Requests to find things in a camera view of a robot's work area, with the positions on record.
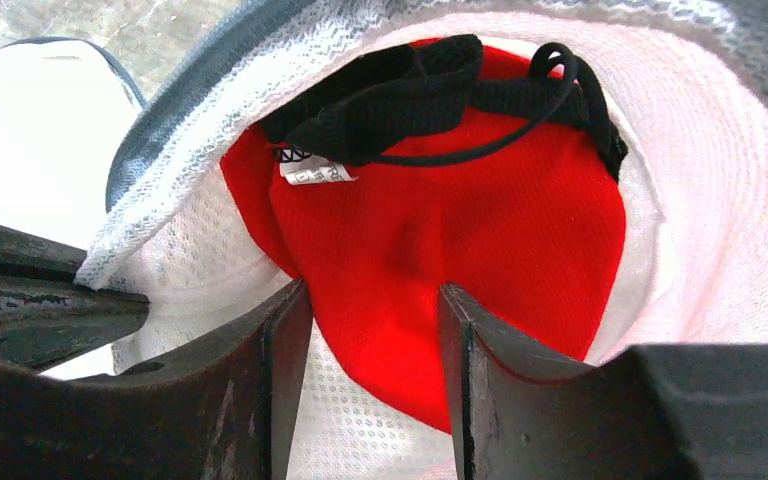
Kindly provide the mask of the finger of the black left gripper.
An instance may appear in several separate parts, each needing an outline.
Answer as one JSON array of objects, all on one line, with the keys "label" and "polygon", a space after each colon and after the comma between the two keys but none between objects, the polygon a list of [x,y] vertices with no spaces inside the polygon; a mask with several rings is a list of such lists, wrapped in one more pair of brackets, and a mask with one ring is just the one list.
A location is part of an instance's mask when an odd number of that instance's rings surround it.
[{"label": "finger of the black left gripper", "polygon": [[75,284],[85,251],[0,225],[0,360],[44,371],[139,330],[139,294]]}]

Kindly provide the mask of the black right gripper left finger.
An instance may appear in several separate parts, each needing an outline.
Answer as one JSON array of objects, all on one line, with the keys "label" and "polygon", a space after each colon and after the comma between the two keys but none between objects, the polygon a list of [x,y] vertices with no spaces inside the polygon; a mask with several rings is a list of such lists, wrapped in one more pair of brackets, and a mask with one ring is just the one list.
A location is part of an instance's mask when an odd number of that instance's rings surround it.
[{"label": "black right gripper left finger", "polygon": [[311,329],[294,281],[116,376],[0,362],[0,479],[283,479]]}]

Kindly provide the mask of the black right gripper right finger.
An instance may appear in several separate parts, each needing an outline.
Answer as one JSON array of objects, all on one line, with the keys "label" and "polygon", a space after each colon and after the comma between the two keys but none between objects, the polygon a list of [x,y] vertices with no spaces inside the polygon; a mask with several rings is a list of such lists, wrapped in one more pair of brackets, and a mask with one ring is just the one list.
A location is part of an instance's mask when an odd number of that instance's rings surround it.
[{"label": "black right gripper right finger", "polygon": [[642,345],[593,367],[439,292],[461,479],[768,479],[768,345]]}]

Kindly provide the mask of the red black bra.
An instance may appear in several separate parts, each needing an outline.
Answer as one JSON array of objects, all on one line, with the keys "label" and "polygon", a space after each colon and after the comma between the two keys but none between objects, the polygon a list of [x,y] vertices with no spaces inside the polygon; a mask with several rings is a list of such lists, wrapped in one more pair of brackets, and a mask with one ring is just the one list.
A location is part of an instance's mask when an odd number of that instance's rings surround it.
[{"label": "red black bra", "polygon": [[303,280],[347,375],[450,428],[446,283],[574,359],[623,253],[628,149],[590,66],[473,35],[363,55],[249,127],[220,166],[254,243]]}]

